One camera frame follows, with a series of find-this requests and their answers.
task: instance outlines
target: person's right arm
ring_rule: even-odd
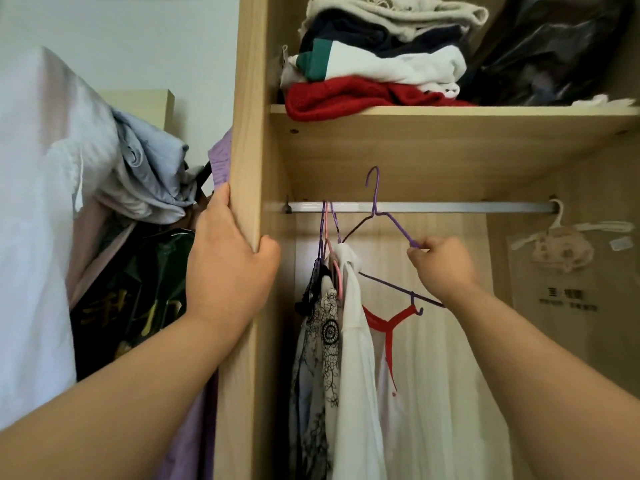
[[[458,318],[511,434],[541,480],[640,479],[640,401],[482,290],[455,237],[410,249]]]

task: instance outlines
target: stack of folded clothes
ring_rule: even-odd
[[[442,0],[311,0],[300,51],[283,48],[280,80],[296,121],[348,116],[372,106],[464,106],[469,34],[488,10]]]

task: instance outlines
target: red garment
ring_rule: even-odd
[[[400,322],[402,322],[405,318],[409,318],[411,315],[415,315],[418,313],[414,305],[409,306],[409,308],[402,310],[395,317],[391,318],[391,320],[386,321],[382,320],[382,318],[375,316],[373,313],[368,311],[366,307],[362,307],[364,310],[364,315],[367,317],[367,323],[369,323],[369,328],[373,330],[381,331],[386,334],[385,338],[385,354],[387,356],[387,364],[389,365],[389,373],[391,374],[391,380],[394,382],[394,387],[396,387],[396,380],[394,379],[394,363],[393,363],[393,342],[394,342],[394,329],[397,327]]]
[[[375,82],[363,77],[336,77],[298,82],[287,94],[287,114],[294,121],[334,120],[372,106],[475,106],[441,93],[423,93],[415,86]]]

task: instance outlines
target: white clothes hanger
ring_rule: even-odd
[[[551,202],[556,202],[556,204],[558,204],[558,206],[560,208],[560,211],[558,212],[556,220],[554,221],[553,224],[551,224],[551,227],[549,227],[549,229],[555,229],[555,228],[558,228],[558,227],[563,227],[561,222],[562,222],[562,217],[564,215],[564,203],[560,199],[556,199],[556,198],[553,198],[550,201]],[[591,230],[600,230],[600,231],[603,231],[603,232],[627,233],[627,232],[631,232],[631,231],[633,231],[633,229],[635,229],[635,226],[631,222],[625,222],[625,221],[601,221],[601,222],[598,222],[596,224],[592,224],[590,222],[585,222],[583,224],[574,224],[574,225],[568,226],[568,227],[572,227],[572,228],[574,228],[574,229],[576,229],[577,231],[580,231],[580,232],[586,232],[586,231],[591,231]],[[519,239],[519,240],[517,240],[517,241],[515,241],[514,243],[511,244],[511,249],[514,250],[514,251],[517,251],[517,250],[521,249],[523,246],[525,246],[526,244],[536,241],[540,237],[544,236],[544,234],[546,234],[546,233],[548,233],[548,230],[547,231],[542,231],[542,232],[537,232],[535,234],[531,234],[529,237],[525,237],[524,239]]]

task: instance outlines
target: green fabric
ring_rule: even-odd
[[[194,236],[185,229],[130,236],[71,312],[79,381],[184,315]]]
[[[322,38],[314,39],[311,52],[302,52],[296,59],[296,66],[307,80],[317,82],[326,79],[333,42]]]

